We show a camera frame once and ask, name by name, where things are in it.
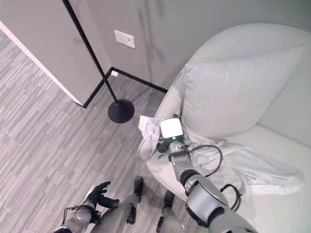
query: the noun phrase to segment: baseboard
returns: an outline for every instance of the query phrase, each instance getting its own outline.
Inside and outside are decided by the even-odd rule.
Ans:
[[[138,81],[138,82],[140,82],[140,83],[143,83],[143,84],[145,84],[145,85],[147,85],[147,86],[150,86],[150,87],[152,87],[152,88],[154,88],[154,89],[156,89],[156,90],[158,90],[158,91],[167,93],[167,89],[165,89],[165,88],[163,88],[163,87],[160,87],[160,86],[157,86],[157,85],[155,85],[155,84],[153,84],[153,83],[150,83],[150,82],[148,82],[148,81],[146,81],[146,80],[140,79],[140,78],[138,78],[138,77],[136,77],[136,76],[134,76],[134,75],[132,75],[132,74],[129,74],[129,73],[123,71],[123,70],[120,70],[120,69],[115,68],[115,67],[112,67],[112,70],[114,70],[114,71],[116,71],[116,72],[118,72],[118,73],[120,73],[120,74],[123,74],[123,75],[125,75],[126,77],[128,77],[128,78],[130,78],[130,79],[134,79],[134,80],[136,80],[136,81]]]
[[[149,87],[152,87],[152,88],[154,88],[154,89],[156,89],[156,90],[158,90],[158,91],[167,93],[167,89],[165,89],[165,88],[163,88],[163,87],[160,87],[160,86],[157,86],[157,85],[155,85],[155,84],[153,84],[153,83],[150,83],[150,82],[148,82],[148,81],[145,81],[145,80],[143,80],[143,79],[140,79],[140,78],[138,78],[138,77],[136,77],[136,76],[134,76],[134,75],[132,75],[132,74],[129,74],[129,73],[127,73],[127,72],[125,72],[125,71],[123,71],[123,70],[120,70],[120,69],[118,69],[118,68],[115,68],[115,67],[111,67],[111,68],[109,69],[109,71],[106,73],[107,79],[109,78],[109,76],[110,76],[110,74],[111,74],[111,72],[112,72],[113,70],[114,70],[115,72],[118,72],[118,73],[120,73],[120,74],[125,75],[126,77],[128,77],[128,78],[130,78],[130,79],[136,80],[136,81],[138,81],[138,82],[140,82],[140,83],[142,83],[142,84],[145,84],[145,85],[147,85],[147,86],[149,86]],[[91,101],[94,99],[94,97],[96,96],[96,94],[99,92],[99,90],[101,89],[101,87],[104,85],[104,83],[105,83],[105,81],[102,79],[101,82],[97,85],[97,87],[96,87],[95,90],[93,91],[93,93],[90,95],[90,97],[87,99],[87,101],[86,101],[83,105],[80,105],[80,104],[78,104],[78,103],[76,103],[76,102],[75,102],[75,104],[77,104],[78,106],[83,107],[84,109],[86,109],[86,108],[88,107],[88,105],[91,103]]]
[[[110,74],[112,72],[112,67],[107,71],[106,73],[106,77],[107,79],[109,78]],[[93,93],[90,95],[90,97],[87,99],[87,101],[82,105],[79,105],[78,103],[76,103],[78,106],[83,107],[84,109],[86,109],[88,107],[88,105],[91,103],[91,101],[94,99],[94,97],[96,96],[96,94],[99,92],[99,90],[101,89],[101,87],[103,86],[103,84],[105,83],[105,81],[102,79],[101,82],[97,85],[97,87],[95,88],[95,90],[93,91]]]

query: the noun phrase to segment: lamp pole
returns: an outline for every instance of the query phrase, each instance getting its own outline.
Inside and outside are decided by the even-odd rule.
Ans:
[[[135,111],[135,108],[133,106],[133,104],[128,101],[128,100],[125,100],[125,99],[117,99],[108,80],[107,80],[107,77],[105,76],[105,73],[93,51],[93,48],[92,46],[90,45],[87,37],[86,37],[86,34],[84,33],[83,31],[83,28],[77,18],[77,15],[75,14],[69,0],[63,0],[63,3],[74,23],[74,25],[76,26],[89,54],[91,55],[98,71],[100,72],[104,82],[106,83],[107,87],[108,87],[108,90],[114,100],[113,103],[110,104],[109,108],[108,108],[108,116],[109,118],[113,121],[113,122],[116,122],[116,123],[125,123],[125,122],[128,122],[134,115],[134,111]]]

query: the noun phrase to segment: gray wall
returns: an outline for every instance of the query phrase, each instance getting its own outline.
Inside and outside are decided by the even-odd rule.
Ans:
[[[87,0],[112,66],[169,88],[185,62],[213,35],[247,23],[311,32],[309,0]],[[114,30],[135,37],[133,50]]]
[[[111,64],[84,2],[72,5],[105,71]],[[81,103],[101,76],[61,0],[2,0],[0,19]]]

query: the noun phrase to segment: white armchair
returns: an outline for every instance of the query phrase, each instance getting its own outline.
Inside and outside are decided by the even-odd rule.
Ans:
[[[246,132],[226,137],[229,142],[256,151],[300,169],[304,187],[290,195],[251,196],[238,211],[262,233],[306,233],[311,231],[311,34],[274,24],[249,24],[226,30],[207,41],[189,60],[209,62],[245,57],[276,49],[309,45],[297,69],[262,118]],[[181,114],[185,84],[180,72],[155,116]],[[186,200],[168,158],[151,157],[151,145],[143,140],[139,156],[147,160],[152,174],[167,189]]]

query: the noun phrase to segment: gray striped carpet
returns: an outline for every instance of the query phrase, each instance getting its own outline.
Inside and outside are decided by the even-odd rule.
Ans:
[[[107,196],[124,199],[137,175],[145,179],[135,225],[124,232],[154,233],[165,188],[137,156],[140,115],[153,116],[164,94],[122,75],[110,77],[117,97],[136,108],[115,124],[105,85],[86,110],[78,107],[0,32],[0,232],[52,232],[63,209],[80,204],[93,184],[111,180]],[[206,232],[176,200],[187,232]]]

